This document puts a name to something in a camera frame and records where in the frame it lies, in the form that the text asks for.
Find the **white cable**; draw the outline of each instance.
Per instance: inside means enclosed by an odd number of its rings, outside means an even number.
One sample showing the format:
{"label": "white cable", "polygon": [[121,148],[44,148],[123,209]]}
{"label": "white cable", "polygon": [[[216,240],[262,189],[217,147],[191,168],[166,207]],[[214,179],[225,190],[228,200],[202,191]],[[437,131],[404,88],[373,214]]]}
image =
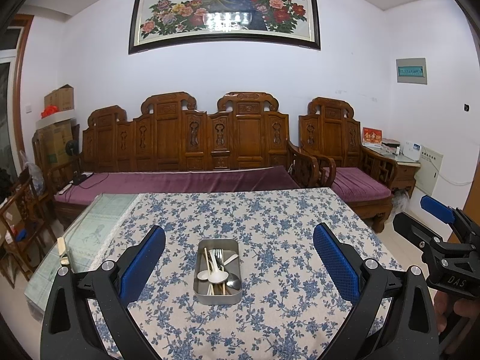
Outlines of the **white cable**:
{"label": "white cable", "polygon": [[441,178],[443,178],[443,180],[445,180],[447,183],[450,183],[450,184],[455,185],[455,186],[457,186],[457,187],[464,187],[465,185],[470,185],[471,183],[473,183],[473,180],[472,180],[472,181],[467,181],[467,182],[465,182],[465,183],[457,183],[456,181],[449,180],[449,179],[447,179],[444,175],[442,175],[442,174],[440,173],[440,169],[437,168],[432,161],[430,161],[430,163],[431,163],[431,164],[433,165],[433,167],[437,170],[438,175],[439,175]]}

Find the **blue floral tablecloth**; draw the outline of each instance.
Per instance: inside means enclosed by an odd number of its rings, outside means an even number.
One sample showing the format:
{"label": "blue floral tablecloth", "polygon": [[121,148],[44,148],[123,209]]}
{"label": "blue floral tablecloth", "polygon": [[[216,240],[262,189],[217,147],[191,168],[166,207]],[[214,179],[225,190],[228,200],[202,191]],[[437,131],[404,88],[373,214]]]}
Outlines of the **blue floral tablecloth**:
{"label": "blue floral tablecloth", "polygon": [[[166,247],[129,311],[164,360],[316,360],[345,320],[343,300],[311,241],[326,222],[336,236],[384,267],[399,265],[332,190],[142,194],[112,231],[92,268],[140,243],[152,225]],[[198,243],[235,238],[243,297],[232,306],[200,304],[193,292]],[[373,329],[386,315],[379,310]],[[107,350],[119,355],[95,301],[92,314]]]}

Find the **electrical panel box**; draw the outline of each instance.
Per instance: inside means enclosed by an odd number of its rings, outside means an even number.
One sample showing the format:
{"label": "electrical panel box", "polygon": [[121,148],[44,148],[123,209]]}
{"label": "electrical panel box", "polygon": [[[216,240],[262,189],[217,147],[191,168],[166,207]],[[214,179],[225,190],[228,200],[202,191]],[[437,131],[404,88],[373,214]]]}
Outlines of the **electrical panel box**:
{"label": "electrical panel box", "polygon": [[423,146],[420,154],[420,169],[415,174],[416,187],[431,196],[437,183],[443,154]]}

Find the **spoon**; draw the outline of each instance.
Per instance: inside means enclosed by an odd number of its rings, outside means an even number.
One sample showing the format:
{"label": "spoon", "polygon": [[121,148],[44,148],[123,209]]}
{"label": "spoon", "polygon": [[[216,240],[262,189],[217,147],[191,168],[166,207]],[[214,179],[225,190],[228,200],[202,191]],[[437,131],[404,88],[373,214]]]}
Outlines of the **spoon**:
{"label": "spoon", "polygon": [[225,273],[229,274],[228,278],[226,279],[226,283],[225,283],[226,286],[229,287],[229,288],[233,288],[234,290],[240,291],[242,289],[242,282],[240,281],[240,278],[236,274],[228,272],[227,269],[225,268],[225,264],[223,264],[222,261],[220,261],[220,259],[218,257],[215,257],[215,263],[220,264],[223,267],[223,269],[225,269]]}
{"label": "spoon", "polygon": [[[227,260],[223,263],[223,267],[225,268],[225,266],[227,264],[230,264],[233,260],[235,260],[239,255],[238,254],[234,254],[230,257],[227,258]],[[198,274],[197,274],[197,278],[198,280],[208,280],[208,270],[205,269],[204,271],[200,271]]]}
{"label": "spoon", "polygon": [[212,257],[213,272],[208,276],[208,281],[213,284],[223,283],[229,277],[229,273],[219,270],[213,250],[210,250],[210,256]]}

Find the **white wall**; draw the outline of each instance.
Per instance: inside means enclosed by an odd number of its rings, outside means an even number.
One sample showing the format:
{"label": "white wall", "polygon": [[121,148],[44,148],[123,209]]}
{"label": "white wall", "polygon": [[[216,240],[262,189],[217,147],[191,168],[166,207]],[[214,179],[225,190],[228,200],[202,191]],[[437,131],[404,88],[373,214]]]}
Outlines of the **white wall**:
{"label": "white wall", "polygon": [[[34,160],[32,137],[35,122],[44,110],[43,98],[59,87],[60,43],[66,15],[49,9],[24,7],[20,13],[34,15],[23,57],[20,86],[20,114],[23,144],[30,160]],[[25,106],[32,105],[26,113]]]}
{"label": "white wall", "polygon": [[214,113],[231,91],[261,91],[298,115],[316,96],[347,100],[363,125],[387,128],[389,64],[385,14],[363,0],[318,0],[322,50],[256,42],[210,42],[128,55],[134,0],[101,0],[65,24],[59,84],[75,88],[81,127],[90,113],[118,104],[129,120],[150,95],[186,91]]}
{"label": "white wall", "polygon": [[[389,136],[443,154],[441,174],[449,180],[473,180],[480,148],[480,67],[467,19],[454,0],[417,1],[386,16],[392,50]],[[397,83],[395,60],[419,57],[427,60],[428,85]],[[470,185],[454,186],[440,178],[432,196],[463,208],[469,190]],[[450,228],[420,208],[423,195],[415,189],[410,209],[448,237]]]}

